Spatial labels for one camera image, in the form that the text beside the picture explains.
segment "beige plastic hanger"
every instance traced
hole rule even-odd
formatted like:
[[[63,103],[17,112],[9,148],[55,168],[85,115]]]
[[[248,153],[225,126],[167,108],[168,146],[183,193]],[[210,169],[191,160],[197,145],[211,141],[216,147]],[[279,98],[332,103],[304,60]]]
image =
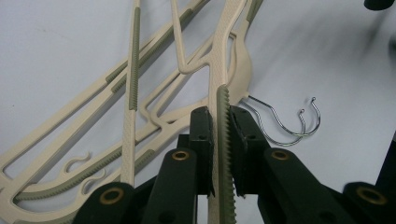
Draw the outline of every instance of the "beige plastic hanger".
[[[195,7],[193,9],[186,8],[183,12],[183,16],[191,15],[194,9],[198,9],[205,3],[205,1],[192,1],[188,7]],[[162,35],[157,35],[155,38],[151,38],[145,47],[143,47],[143,60],[147,60],[149,55],[151,55],[156,48],[158,48],[161,43],[164,41],[164,38],[167,37],[172,31],[172,23],[168,23],[165,27],[169,28],[162,29],[159,33]],[[0,202],[2,204],[2,209],[0,211],[2,219],[7,222],[14,222],[16,220],[29,220],[32,222],[42,222],[46,220],[65,220],[70,218],[70,214],[74,213],[79,209],[82,205],[83,201],[76,199],[76,201],[72,204],[72,206],[68,206],[68,209],[63,209],[62,211],[56,213],[44,213],[38,214],[31,213],[28,211],[24,211],[23,209],[18,209],[18,207],[12,202],[13,198],[16,194],[21,191],[25,185],[27,185],[35,175],[40,173],[43,170],[46,170],[46,164],[50,162],[54,155],[57,152],[62,151],[62,146],[66,145],[66,143],[70,140],[71,136],[80,133],[80,128],[85,126],[86,123],[95,117],[96,114],[100,114],[100,109],[109,101],[112,97],[114,97],[115,92],[117,92],[123,82],[125,74],[121,76],[115,77],[117,72],[120,72],[120,66],[115,70],[116,72],[111,72],[110,75],[106,75],[106,82],[113,82],[112,85],[108,85],[104,88],[102,92],[100,92],[95,99],[87,106],[87,108],[76,118],[76,120],[68,127],[66,130],[61,133],[58,138],[52,142],[45,150],[42,155],[40,155],[40,160],[33,161],[25,171],[22,172],[21,175],[18,175],[13,180],[10,180],[4,172],[2,172],[2,178],[5,180],[1,183],[4,185],[1,186],[2,194],[0,196]],[[33,131],[33,134],[24,138],[19,144],[17,144],[14,148],[12,148],[9,152],[5,153],[1,157],[1,166],[3,171],[5,167],[7,167],[10,163],[15,161],[21,154],[23,154],[26,150],[28,150],[31,146],[33,146],[36,142],[38,142],[42,137],[44,137],[47,133],[51,132],[59,123],[62,123],[63,120],[68,118],[71,114],[73,114],[78,108],[80,108],[87,100],[90,99],[93,95],[95,95],[100,89],[104,87],[106,84],[102,84],[103,80],[100,79],[95,82],[91,88],[84,91],[79,95],[78,98],[73,100],[60,112],[58,112],[55,116],[51,117],[51,119],[47,120],[43,125]]]
[[[241,54],[235,52],[235,49],[238,49],[238,47],[234,47],[234,46],[235,46],[235,44],[233,44],[233,55],[232,55],[232,62],[234,62],[234,63],[231,64],[230,70],[234,70],[235,71],[235,69],[236,69],[238,71],[243,71],[241,69],[237,69],[238,66],[235,65],[237,63],[237,60],[235,59],[235,56],[236,55],[241,55]],[[245,77],[242,77],[240,79],[245,80],[246,83],[247,83],[246,86],[248,86],[248,80]],[[155,119],[161,118],[162,120],[166,120],[166,122],[170,123],[172,121],[177,120],[177,118],[179,118],[180,113],[183,112],[184,114],[186,114],[186,116],[182,117],[182,119],[179,121],[179,123],[177,123],[176,126],[169,127],[169,130],[175,130],[175,134],[177,134],[178,131],[180,131],[184,127],[188,126],[189,121],[190,121],[190,112],[191,112],[191,110],[193,110],[195,107],[200,106],[200,105],[205,105],[205,100],[201,101],[200,104],[194,104],[194,105],[187,106],[187,108],[182,108],[182,109],[178,109],[178,110],[175,110],[175,111],[171,111],[169,113],[163,114],[162,116],[160,116],[158,118],[155,118],[157,116],[156,113],[150,113],[149,119],[154,119],[155,120]],[[148,135],[148,133],[153,133],[156,130],[158,130],[158,126],[150,124],[148,128],[143,128],[141,132],[137,132],[136,133],[136,141],[138,141],[138,142],[141,141],[143,138],[145,138],[145,136]],[[156,141],[152,141],[150,146],[152,146],[152,148],[160,147],[161,145],[163,145],[163,139],[166,139],[166,136],[165,136],[165,138],[157,138]],[[149,148],[146,147],[146,148],[143,148],[142,150],[140,150],[141,153],[140,154],[138,153],[136,155],[138,161],[139,161],[139,159],[142,159],[142,158],[146,159],[145,156],[147,156],[149,154],[147,154],[145,152],[150,152],[150,150],[148,150],[148,149]],[[102,153],[100,156],[97,156],[97,157],[93,158],[92,160],[89,160],[88,162],[86,162],[86,163],[82,164],[81,166],[79,166],[76,170],[74,170],[74,171],[72,171],[70,173],[67,173],[66,172],[67,167],[70,166],[71,163],[73,163],[73,161],[75,161],[75,159],[73,159],[73,160],[71,160],[70,162],[68,162],[65,165],[64,173],[63,173],[64,175],[60,175],[61,178],[57,178],[57,179],[67,179],[68,178],[67,181],[63,182],[63,184],[65,184],[65,185],[68,184],[68,185],[72,185],[73,186],[73,183],[77,179],[81,179],[82,180],[82,179],[84,179],[84,177],[90,176],[90,173],[93,174],[97,170],[100,170],[102,167],[104,167],[108,163],[108,161],[114,160],[119,155],[120,155],[120,144],[116,144],[115,146],[113,146],[110,149],[108,149],[106,152]],[[139,166],[139,164],[143,164],[142,161],[144,161],[144,160],[140,160],[140,163],[137,162],[136,165]],[[105,184],[107,182],[114,181],[114,180],[117,180],[119,178],[120,178],[120,170],[118,170],[117,172],[109,175],[106,179],[104,179],[103,182],[101,182],[101,184]],[[35,220],[36,221],[55,220],[56,222],[61,221],[61,220],[67,220],[68,218],[73,216],[74,212],[76,211],[76,208],[77,209],[79,208],[78,205],[81,205],[85,201],[85,199],[88,197],[89,194],[84,194],[83,191],[84,191],[85,185],[88,182],[90,182],[90,181],[92,181],[94,179],[96,179],[96,177],[86,178],[83,181],[83,183],[82,183],[82,185],[80,187],[81,191],[80,191],[79,195],[77,196],[76,201],[73,204],[67,206],[62,211],[57,211],[56,213],[35,214],[34,216],[28,216],[27,219],[25,219],[25,220],[31,220],[31,221],[35,221]],[[35,187],[38,187],[38,186],[40,186],[40,184],[31,185],[26,190],[28,190],[29,188],[30,189],[34,189]],[[57,190],[61,189],[61,186],[53,185],[53,188],[51,188],[48,191],[52,191],[52,193],[57,192]],[[25,193],[24,196],[25,197],[26,196],[29,197],[29,192]]]
[[[213,154],[213,172],[212,182],[216,196],[211,195],[208,199],[208,223],[235,223],[233,193],[232,193],[232,179],[230,178],[230,170],[226,167],[229,163],[228,158],[224,158],[227,148],[222,148],[220,145],[221,138],[218,139],[218,134],[226,127],[219,126],[221,123],[226,124],[227,120],[221,121],[218,118],[218,109],[227,105],[221,105],[221,98],[225,98],[225,104],[228,100],[228,92],[225,88],[228,83],[229,76],[226,69],[226,51],[228,36],[236,23],[237,18],[242,12],[246,1],[226,1],[223,12],[221,14],[218,28],[213,37],[212,49],[203,58],[194,63],[186,63],[184,45],[182,41],[182,34],[180,23],[178,21],[177,0],[172,1],[172,12],[174,21],[175,41],[177,45],[177,62],[181,73],[190,74],[196,72],[204,66],[209,66],[209,95],[208,95],[208,109],[213,119],[213,139],[214,139],[214,154]]]
[[[140,0],[134,0],[126,76],[121,182],[134,186],[134,145],[139,78]]]

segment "hanger hook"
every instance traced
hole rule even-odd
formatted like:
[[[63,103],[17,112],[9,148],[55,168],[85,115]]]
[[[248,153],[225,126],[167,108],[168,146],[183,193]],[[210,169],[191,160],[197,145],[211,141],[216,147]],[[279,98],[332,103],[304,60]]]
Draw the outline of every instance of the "hanger hook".
[[[260,116],[260,113],[259,113],[255,108],[253,108],[253,106],[249,105],[248,103],[246,103],[246,102],[244,102],[244,101],[241,101],[241,104],[244,105],[244,106],[246,106],[248,109],[252,110],[252,111],[256,114],[257,119],[258,119],[259,124],[260,124],[260,129],[262,129],[262,133],[265,135],[265,137],[268,139],[268,141],[270,141],[270,142],[272,142],[272,143],[274,143],[274,144],[276,144],[276,145],[278,145],[278,146],[282,146],[282,147],[291,147],[291,146],[293,146],[293,145],[296,145],[297,143],[299,143],[299,142],[301,141],[301,139],[303,139],[302,136],[299,136],[297,139],[295,139],[294,141],[292,141],[292,142],[290,142],[290,143],[281,143],[281,142],[277,142],[276,140],[274,140],[273,138],[271,138],[271,137],[268,135],[268,133],[264,130],[264,127],[262,126],[262,118],[261,118],[261,116]],[[305,133],[305,121],[304,121],[304,118],[303,118],[303,113],[304,113],[304,110],[303,110],[303,109],[300,110],[299,118],[300,118],[301,123],[303,124],[303,133]]]
[[[315,101],[317,100],[316,97],[312,97],[312,99],[311,99],[311,105],[312,105],[312,107],[314,107],[315,111],[317,112],[317,116],[318,116],[317,125],[316,125],[315,128],[314,128],[311,132],[309,132],[309,133],[295,133],[295,132],[292,132],[291,130],[289,130],[288,128],[286,128],[285,125],[283,125],[283,123],[280,121],[280,119],[279,119],[279,117],[277,116],[277,113],[275,112],[275,110],[274,110],[273,107],[271,107],[270,105],[266,104],[265,102],[263,102],[263,101],[261,101],[261,100],[259,100],[259,99],[257,99],[257,98],[254,98],[254,97],[251,96],[251,95],[249,95],[248,98],[250,98],[250,99],[252,99],[252,100],[254,100],[254,101],[256,101],[256,102],[258,102],[258,103],[260,103],[260,104],[262,104],[262,105],[265,105],[265,106],[267,106],[268,108],[270,108],[271,111],[273,112],[275,118],[276,118],[276,122],[280,125],[280,127],[282,127],[282,129],[285,130],[287,133],[290,133],[290,134],[292,134],[292,135],[294,135],[294,136],[306,137],[306,136],[309,136],[309,135],[313,134],[314,132],[316,132],[316,131],[318,130],[318,128],[319,128],[319,125],[320,125],[320,112],[319,112],[317,106],[315,105]]]

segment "clothes hanger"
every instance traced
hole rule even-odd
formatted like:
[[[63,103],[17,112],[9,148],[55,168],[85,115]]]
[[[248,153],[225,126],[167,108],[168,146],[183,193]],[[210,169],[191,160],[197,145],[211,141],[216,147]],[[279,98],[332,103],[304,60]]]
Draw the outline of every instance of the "clothes hanger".
[[[241,104],[244,105],[245,107],[247,107],[249,110],[253,111],[253,112],[256,114],[256,117],[257,117],[257,120],[259,121],[260,128],[261,128],[261,130],[262,130],[262,133],[264,134],[265,138],[267,138],[268,141],[270,141],[270,142],[272,142],[272,143],[274,143],[274,144],[276,144],[276,145],[282,146],[282,147],[291,147],[291,146],[293,146],[293,145],[296,145],[297,143],[299,143],[299,142],[301,141],[301,139],[303,139],[302,136],[299,136],[297,139],[295,139],[294,141],[289,142],[289,143],[281,143],[281,142],[278,142],[278,141],[274,140],[274,139],[273,139],[272,137],[270,137],[270,136],[268,135],[268,133],[264,130],[264,127],[263,127],[263,125],[262,125],[262,118],[261,118],[261,116],[260,116],[259,111],[257,111],[253,106],[249,105],[247,102],[241,101]],[[303,109],[300,110],[299,119],[300,119],[300,122],[303,124],[303,133],[305,133],[305,121],[304,121],[304,118],[303,118],[303,113],[304,113],[304,110],[303,110]]]
[[[188,7],[191,6],[196,6],[198,9],[203,5],[205,1],[192,1],[192,4],[189,4]],[[193,10],[191,8],[186,8],[184,10],[184,13],[182,14],[183,16],[185,15],[192,15]],[[141,54],[143,52],[143,55],[146,55],[146,58],[143,59],[148,59],[149,57],[147,55],[152,54],[155,51],[155,48],[158,48],[161,43],[164,41],[164,37],[169,34],[169,30],[172,29],[172,23],[168,23],[165,25],[165,27],[168,26],[170,28],[166,29],[167,32],[164,32],[165,29],[162,29],[160,31],[161,35],[157,35],[154,38],[151,38],[151,40],[148,42],[147,45],[143,47],[143,51],[141,51]],[[32,164],[28,166],[28,168],[23,172],[22,175],[18,175],[16,178],[10,180],[5,174],[4,174],[4,169],[11,164],[13,161],[15,161],[21,154],[23,154],[26,150],[30,149],[31,146],[33,146],[36,142],[38,142],[43,136],[45,136],[47,133],[49,133],[51,130],[53,130],[59,123],[62,123],[62,121],[65,120],[65,118],[69,117],[71,114],[73,114],[78,108],[80,108],[86,101],[84,101],[84,98],[89,99],[91,96],[88,97],[82,97],[78,98],[78,100],[73,100],[70,104],[65,106],[63,109],[61,109],[60,112],[58,112],[55,116],[53,116],[51,119],[45,122],[44,125],[40,126],[40,128],[36,129],[36,131],[33,131],[32,135],[27,136],[24,141],[21,141],[18,145],[16,145],[14,148],[16,150],[12,150],[12,148],[9,152],[5,153],[2,156],[1,160],[1,165],[3,168],[2,172],[2,177],[5,180],[4,182],[2,181],[2,184],[4,185],[1,186],[2,190],[2,195],[0,197],[0,202],[2,204],[6,204],[2,208],[2,218],[5,221],[8,222],[14,222],[16,219],[18,220],[26,220],[26,221],[32,221],[35,222],[41,222],[44,220],[67,220],[68,218],[72,217],[79,207],[82,205],[84,202],[84,198],[81,199],[76,199],[73,204],[68,206],[67,208],[63,209],[62,211],[57,212],[56,214],[54,213],[43,213],[43,214],[34,214],[34,213],[29,213],[27,211],[24,211],[23,209],[19,209],[17,206],[14,205],[13,198],[16,196],[16,194],[19,193],[19,191],[22,191],[25,185],[29,184],[29,180],[33,178],[35,175],[37,175],[40,171],[45,170],[45,164],[49,163],[49,160],[46,159],[52,159],[52,156],[57,154],[59,148],[56,148],[56,146],[59,146],[59,144],[66,143],[68,141],[67,137],[70,137],[71,135],[74,135],[75,133],[80,133],[80,129],[78,127],[81,127],[80,122],[82,124],[86,124],[88,121],[90,121],[94,115],[98,114],[100,111],[100,108],[106,104],[106,101],[109,100],[111,97],[113,97],[113,93],[116,93],[117,91],[120,90],[122,87],[123,83],[125,82],[125,74],[122,76],[116,76],[114,75],[115,72],[111,72],[110,75],[106,76],[105,78],[106,82],[112,83],[111,86],[105,87],[98,95],[95,97],[95,99],[90,102],[90,104],[87,106],[87,108],[84,109],[84,111],[78,116],[76,121],[70,125],[63,134],[61,134],[57,140],[55,140],[53,143],[51,143],[47,148],[45,153],[45,157],[41,157],[40,159],[45,159],[44,165],[43,162],[40,162],[38,160],[34,161]],[[102,89],[103,84],[98,88],[97,83],[102,84],[103,80],[100,79],[99,81],[95,82],[96,85],[94,85],[95,89],[90,88],[88,91],[84,91],[83,93],[90,93],[91,95],[94,95],[94,93],[97,93],[97,89]]]
[[[140,0],[134,0],[126,76],[120,181],[134,186],[134,147],[139,78]]]
[[[123,75],[122,76],[122,78],[121,79],[118,79],[117,80],[117,84],[115,84],[115,86],[117,86],[117,88],[116,89],[119,89],[120,88],[120,86],[122,86],[122,84],[125,82],[125,78],[124,78],[124,76],[125,75]],[[175,120],[175,117],[176,117],[176,115],[177,115],[177,113],[168,113],[168,114],[164,114],[163,115],[163,118],[165,119],[165,120]],[[186,122],[186,123],[188,123],[189,122],[189,120],[190,120],[190,117],[185,117],[185,119],[184,119],[184,121]],[[139,132],[138,133],[136,133],[136,140],[138,140],[138,138],[139,137],[143,137],[144,135],[143,134],[141,134],[141,135],[139,135]],[[84,164],[82,164],[80,167],[84,167],[84,165],[89,165],[89,164],[91,164],[91,166],[89,167],[89,169],[88,170],[85,170],[85,171],[89,171],[89,172],[87,172],[87,173],[80,173],[80,175],[76,175],[76,177],[77,178],[71,178],[71,179],[69,179],[68,181],[67,181],[67,184],[69,185],[69,186],[73,186],[74,184],[73,184],[73,182],[74,181],[76,181],[76,180],[78,180],[79,179],[79,181],[80,180],[83,180],[84,179],[84,176],[90,176],[90,175],[88,175],[88,173],[95,173],[95,170],[100,170],[101,168],[100,168],[100,166],[95,166],[95,164],[92,164],[91,163],[91,161],[98,161],[96,164],[99,164],[99,163],[102,163],[102,165],[104,165],[104,163],[106,163],[106,162],[104,162],[103,163],[103,161],[109,161],[109,160],[112,160],[112,158],[117,158],[118,156],[118,154],[120,154],[119,153],[119,151],[120,151],[120,144],[118,144],[118,145],[115,145],[114,147],[111,147],[110,148],[111,150],[108,150],[109,151],[109,153],[107,153],[107,156],[104,156],[104,157],[102,157],[102,158],[93,158],[92,160],[89,160],[88,162],[86,162],[86,163],[84,163]],[[82,158],[74,158],[74,159],[72,159],[71,161],[69,161],[65,166],[64,166],[64,171],[67,171],[67,167],[69,167],[72,163],[74,163],[75,161],[81,161],[82,160]],[[70,173],[64,173],[64,176],[62,176],[62,177],[66,177],[66,176],[74,176],[76,173],[75,173],[75,171],[77,171],[77,170],[82,170],[82,169],[79,169],[80,167],[78,167],[76,170],[73,170],[73,171],[71,171]],[[113,173],[113,174],[110,174],[105,180],[107,180],[107,179],[109,179],[109,180],[116,180],[116,179],[118,179],[119,178],[119,175],[120,175],[120,172],[118,172],[118,173]],[[90,181],[92,181],[92,180],[94,180],[94,179],[97,179],[97,177],[85,177],[85,180],[82,182],[82,184],[81,184],[81,187],[80,187],[80,191],[79,191],[79,195],[77,196],[77,199],[76,199],[76,201],[73,203],[73,204],[71,204],[70,206],[67,206],[63,211],[61,211],[61,212],[59,212],[59,213],[57,213],[56,214],[56,216],[54,215],[54,214],[52,214],[52,215],[50,215],[50,214],[35,214],[35,216],[34,217],[28,217],[28,219],[25,219],[25,220],[32,220],[32,221],[34,221],[34,220],[40,220],[40,221],[43,221],[43,220],[47,220],[47,219],[51,219],[51,220],[53,220],[53,219],[55,219],[55,220],[58,220],[58,221],[61,221],[61,220],[67,220],[68,218],[70,218],[70,217],[72,217],[73,216],[73,212],[70,212],[70,211],[73,211],[73,209],[74,208],[76,208],[76,207],[78,207],[78,204],[79,203],[81,203],[81,202],[84,202],[84,198],[86,198],[87,196],[88,196],[88,194],[84,194],[83,193],[83,191],[84,191],[84,188],[85,188],[85,186],[90,182]],[[27,187],[26,189],[31,189],[31,188],[33,188],[34,186],[40,186],[40,185],[42,185],[42,184],[33,184],[33,185],[31,185],[31,186],[29,186],[29,187]],[[51,193],[56,193],[58,190],[60,190],[61,188],[57,188],[56,189],[56,187],[55,188],[52,188],[51,190],[52,190],[52,192]]]
[[[218,27],[213,37],[212,49],[200,60],[186,63],[184,44],[177,14],[177,0],[172,1],[175,42],[177,46],[178,69],[183,74],[191,74],[204,66],[209,66],[208,110],[213,120],[213,173],[212,183],[216,194],[208,198],[208,223],[235,223],[233,179],[229,168],[228,110],[229,93],[226,70],[227,39],[242,12],[246,1],[227,1],[221,13]]]
[[[306,137],[306,136],[309,136],[309,135],[315,133],[315,132],[318,130],[319,126],[320,126],[320,112],[319,112],[317,106],[315,105],[315,101],[317,100],[316,97],[312,97],[312,98],[311,98],[311,105],[312,105],[312,107],[315,109],[315,111],[316,111],[316,113],[317,113],[317,124],[316,124],[315,128],[314,128],[311,132],[309,132],[309,133],[294,133],[294,132],[292,132],[291,130],[289,130],[288,128],[286,128],[285,125],[283,125],[283,123],[280,121],[280,119],[279,119],[279,117],[277,116],[277,113],[275,112],[275,110],[274,110],[273,107],[271,107],[270,105],[266,104],[265,102],[263,102],[263,101],[261,101],[261,100],[255,98],[255,97],[253,97],[253,96],[251,96],[251,95],[249,95],[248,98],[249,98],[249,99],[252,99],[252,100],[254,100],[254,101],[256,101],[256,102],[258,102],[258,103],[260,103],[260,104],[262,104],[262,105],[264,105],[264,106],[266,106],[266,107],[268,107],[268,108],[270,108],[271,111],[272,111],[272,113],[274,114],[274,117],[276,118],[276,122],[279,124],[279,126],[280,126],[283,130],[285,130],[287,133],[292,134],[292,135],[294,135],[294,136],[299,136],[299,137]]]

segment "white surface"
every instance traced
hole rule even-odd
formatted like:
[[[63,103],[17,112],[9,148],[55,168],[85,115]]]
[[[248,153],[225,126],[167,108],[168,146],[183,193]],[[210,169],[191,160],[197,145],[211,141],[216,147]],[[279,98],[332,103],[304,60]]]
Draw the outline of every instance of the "white surface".
[[[185,3],[180,0],[179,6]],[[221,1],[211,1],[183,32],[187,54],[214,31],[222,6]],[[125,58],[131,8],[126,0],[0,2],[1,153]],[[143,1],[141,9],[141,40],[171,20],[167,0]],[[318,132],[288,149],[333,189],[342,190],[352,181],[374,184],[380,171],[396,129],[396,59],[389,52],[395,32],[396,6],[373,12],[361,0],[267,0],[248,31],[253,96],[272,105],[295,131],[300,129],[301,107],[308,124],[315,121],[309,99],[317,97],[322,115]],[[139,98],[176,67],[171,45],[139,79]],[[207,72],[193,77],[171,106],[207,94]],[[96,155],[120,141],[122,109],[123,98],[40,181],[55,177],[68,159],[88,150]],[[275,126],[268,110],[261,112],[271,136],[292,139]],[[7,174],[22,171],[41,145],[8,167]],[[156,175],[163,154],[137,176],[136,185]],[[56,210],[70,203],[71,195],[21,206],[36,212]],[[205,223],[207,211],[201,201],[199,220]],[[262,222],[255,197],[237,201],[239,223]]]

